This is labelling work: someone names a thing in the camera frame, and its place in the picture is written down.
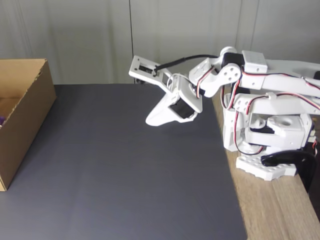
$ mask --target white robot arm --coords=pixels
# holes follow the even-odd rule
[[[170,64],[159,66],[138,56],[131,64],[132,77],[165,92],[147,124],[193,121],[202,112],[202,97],[211,98],[220,89],[223,144],[242,153],[236,161],[238,168],[265,180],[294,175],[294,164],[266,166],[263,156],[297,151],[308,142],[316,144],[310,115],[320,114],[320,64],[266,60],[262,53],[237,53],[225,47],[219,57],[206,58],[188,77],[171,74],[166,66]],[[233,86],[230,94],[224,93],[226,85]],[[240,88],[247,91],[240,93]]]

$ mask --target red wire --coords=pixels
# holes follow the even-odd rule
[[[236,84],[233,87],[233,90],[231,93],[231,99],[230,99],[230,103],[229,103],[228,107],[226,107],[226,104],[225,104],[225,86],[224,85],[221,86],[220,98],[221,98],[221,103],[222,103],[223,108],[225,108],[227,110],[231,109],[232,105],[234,104],[234,100],[236,97],[236,91],[237,91],[239,84],[240,84],[240,79],[236,82]]]
[[[221,98],[222,107],[225,109],[226,105],[225,105],[225,86],[224,85],[221,86],[220,98]]]
[[[293,93],[293,92],[280,92],[280,93],[277,93],[276,95],[277,95],[277,96],[295,96],[295,97],[297,97],[297,98],[299,98],[299,99],[304,100],[305,102],[307,102],[307,103],[310,104],[311,106],[315,107],[316,109],[320,110],[320,107],[319,107],[317,104],[315,104],[314,102],[308,100],[307,98],[305,99],[305,98],[301,97],[301,96],[300,96],[299,94],[297,94],[297,93]],[[248,105],[247,105],[247,107],[246,107],[246,111],[245,111],[245,114],[246,114],[246,115],[249,114],[249,109],[250,109],[250,106],[251,106],[252,102],[253,102],[254,100],[256,100],[256,99],[261,99],[261,98],[267,98],[267,96],[265,96],[265,95],[263,95],[263,96],[257,96],[257,97],[252,98],[252,99],[249,101],[249,103],[248,103]]]
[[[307,80],[305,80],[304,78],[303,78],[303,80],[305,81],[305,83],[306,83],[308,86],[310,86],[310,87],[313,87],[313,88],[316,88],[316,89],[320,90],[320,87],[318,87],[317,85],[314,85],[314,84],[312,84],[311,82],[308,82],[308,81],[307,81]]]
[[[262,149],[264,148],[263,146],[261,146],[259,148],[259,150],[255,153],[245,153],[243,151],[241,151],[238,147],[238,144],[237,144],[237,121],[238,121],[238,116],[239,116],[239,112],[238,111],[235,111],[235,118],[234,118],[234,125],[233,125],[233,142],[234,142],[234,145],[236,147],[236,149],[242,153],[242,154],[245,154],[245,155],[249,155],[249,156],[252,156],[252,155],[257,155],[259,153],[261,153]]]
[[[198,83],[196,85],[196,98],[197,99],[200,98],[200,96],[199,96],[200,84],[214,69],[215,69],[215,66],[211,66],[211,68],[205,74],[203,74],[203,76],[200,77],[200,79],[198,80]]]
[[[314,143],[312,144],[312,148],[315,149],[316,145],[317,145],[317,140],[314,140]]]
[[[242,74],[244,75],[248,75],[248,76],[269,76],[269,75],[285,75],[285,76],[288,76],[288,77],[294,77],[295,76],[292,76],[290,74],[286,74],[286,73],[282,73],[282,72],[279,72],[279,73],[248,73],[248,72],[245,72],[243,69],[242,69]]]

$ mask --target wooden table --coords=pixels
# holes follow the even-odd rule
[[[212,101],[222,130],[219,97]],[[248,240],[320,240],[320,223],[299,175],[264,181],[236,168],[238,152],[226,155]]]

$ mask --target dark gray surface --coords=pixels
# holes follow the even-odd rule
[[[244,240],[212,102],[148,126],[152,85],[64,85],[8,192],[3,240]]]

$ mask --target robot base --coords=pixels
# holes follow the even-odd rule
[[[263,155],[265,155],[264,152],[253,156],[239,156],[236,158],[235,167],[265,181],[271,181],[281,176],[294,176],[296,174],[297,169],[294,164],[279,164],[278,166],[262,165],[261,156]]]

